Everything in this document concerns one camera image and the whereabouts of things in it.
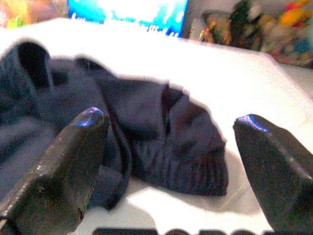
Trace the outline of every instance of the dark blue garment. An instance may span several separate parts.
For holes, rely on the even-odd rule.
[[[0,200],[79,113],[110,115],[90,205],[113,208],[130,176],[170,190],[226,195],[224,146],[203,108],[168,84],[115,78],[79,58],[51,60],[37,44],[0,60]]]

